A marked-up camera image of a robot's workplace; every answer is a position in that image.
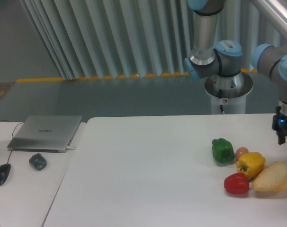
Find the metal pipe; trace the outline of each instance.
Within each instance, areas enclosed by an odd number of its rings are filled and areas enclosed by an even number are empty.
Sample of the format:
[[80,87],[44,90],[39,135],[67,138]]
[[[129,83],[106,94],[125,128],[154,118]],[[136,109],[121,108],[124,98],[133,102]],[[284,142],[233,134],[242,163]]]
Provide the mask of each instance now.
[[195,15],[194,48],[189,58],[196,65],[208,65],[215,59],[213,43],[217,14],[212,16]]
[[250,0],[263,13],[278,32],[287,39],[287,1]]

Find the laptop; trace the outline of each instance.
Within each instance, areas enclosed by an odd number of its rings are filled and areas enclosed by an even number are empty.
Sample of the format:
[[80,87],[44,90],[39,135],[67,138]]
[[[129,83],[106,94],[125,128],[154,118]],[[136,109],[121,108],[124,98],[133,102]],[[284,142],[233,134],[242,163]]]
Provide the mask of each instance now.
[[8,145],[16,151],[66,152],[82,116],[29,116]]

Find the laptop logo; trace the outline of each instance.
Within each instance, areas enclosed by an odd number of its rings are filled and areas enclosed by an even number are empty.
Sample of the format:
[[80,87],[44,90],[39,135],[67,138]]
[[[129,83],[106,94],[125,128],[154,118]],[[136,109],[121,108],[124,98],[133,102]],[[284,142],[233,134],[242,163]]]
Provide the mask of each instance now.
[[51,129],[40,129],[39,132],[52,132]]

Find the yellow bell pepper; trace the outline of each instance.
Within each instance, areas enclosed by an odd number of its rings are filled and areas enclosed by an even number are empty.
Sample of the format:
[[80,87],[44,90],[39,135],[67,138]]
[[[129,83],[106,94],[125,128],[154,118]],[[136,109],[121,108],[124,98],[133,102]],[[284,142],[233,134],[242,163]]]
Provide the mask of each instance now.
[[261,173],[265,162],[266,159],[260,153],[249,152],[240,156],[236,166],[238,172],[244,173],[248,181],[251,181]]

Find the bread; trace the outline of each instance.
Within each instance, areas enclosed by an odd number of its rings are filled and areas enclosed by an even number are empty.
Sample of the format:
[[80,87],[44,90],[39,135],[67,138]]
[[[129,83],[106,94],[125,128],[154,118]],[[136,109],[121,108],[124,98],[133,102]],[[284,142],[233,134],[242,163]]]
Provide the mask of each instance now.
[[253,181],[253,189],[260,192],[287,189],[287,166],[284,162],[274,162],[266,167]]

